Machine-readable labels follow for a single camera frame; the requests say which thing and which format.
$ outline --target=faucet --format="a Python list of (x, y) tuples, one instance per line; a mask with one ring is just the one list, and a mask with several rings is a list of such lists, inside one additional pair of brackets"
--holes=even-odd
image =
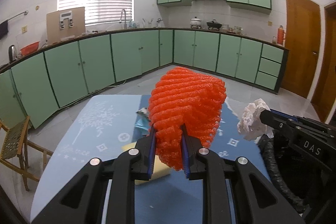
[(121, 19), (123, 18), (123, 12), (124, 12), (124, 14), (125, 14), (124, 29), (126, 30), (126, 29), (127, 29), (127, 24), (126, 24), (126, 11), (125, 11), (125, 9), (122, 9), (122, 10), (121, 10), (121, 16), (120, 16), (119, 23), (122, 22)]

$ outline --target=red bowl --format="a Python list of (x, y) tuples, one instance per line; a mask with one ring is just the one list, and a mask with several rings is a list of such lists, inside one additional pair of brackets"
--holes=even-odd
[(21, 49), (21, 53), (23, 56), (25, 55), (28, 55), (28, 54), (31, 54), (32, 52), (35, 52), (37, 51), (37, 49), (39, 48), (39, 41), (33, 43), (33, 44), (30, 44), (28, 46), (25, 46), (24, 48)]

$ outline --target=silver screw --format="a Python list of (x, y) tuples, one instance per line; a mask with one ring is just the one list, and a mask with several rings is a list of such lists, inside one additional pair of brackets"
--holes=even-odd
[(130, 150), (128, 151), (128, 153), (129, 153), (130, 155), (132, 155), (132, 156), (135, 156), (135, 155), (137, 155), (137, 154), (139, 153), (139, 150), (136, 149), (136, 148), (132, 148), (132, 149), (130, 149)]
[(240, 163), (240, 164), (247, 164), (249, 161), (247, 160), (247, 158), (244, 158), (244, 157), (240, 157), (239, 159), (238, 159), (238, 162)]
[(201, 154), (201, 155), (207, 155), (209, 154), (209, 149), (205, 148), (205, 147), (202, 147), (198, 150), (198, 152)]
[(93, 158), (93, 159), (91, 159), (90, 160), (90, 164), (91, 165), (98, 165), (100, 163), (100, 159), (98, 159), (98, 158)]

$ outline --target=yellow sponge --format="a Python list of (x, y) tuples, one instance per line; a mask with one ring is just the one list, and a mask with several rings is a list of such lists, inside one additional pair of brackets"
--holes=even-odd
[[(124, 145), (122, 147), (122, 150), (125, 152), (131, 148), (134, 148), (136, 145), (136, 142), (134, 143), (129, 143), (127, 145)], [(162, 163), (159, 159), (159, 156), (155, 155), (155, 162), (154, 162), (154, 171), (153, 171), (153, 174), (152, 174), (152, 178), (150, 179), (153, 180), (153, 179), (158, 179), (160, 177), (163, 177), (163, 176), (166, 176), (166, 175), (169, 175), (170, 174), (170, 167), (168, 167), (167, 165), (165, 165), (164, 163)], [(145, 182), (148, 182), (146, 180), (136, 180), (135, 181), (135, 185), (139, 185), (139, 184), (142, 184), (142, 183), (145, 183)]]

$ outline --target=drawer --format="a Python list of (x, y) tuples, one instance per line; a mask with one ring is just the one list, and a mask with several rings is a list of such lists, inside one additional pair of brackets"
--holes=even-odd
[(277, 78), (272, 75), (267, 75), (261, 71), (258, 71), (257, 78), (255, 80), (255, 83), (257, 85), (262, 85), (265, 88), (269, 88), (271, 90), (274, 90), (275, 84), (277, 82)]
[(269, 75), (278, 77), (281, 64), (273, 62), (268, 59), (261, 58), (259, 64), (259, 71), (266, 72)]
[(280, 48), (276, 48), (268, 44), (264, 44), (262, 47), (261, 56), (267, 59), (281, 63), (283, 55), (284, 55), (284, 50)]

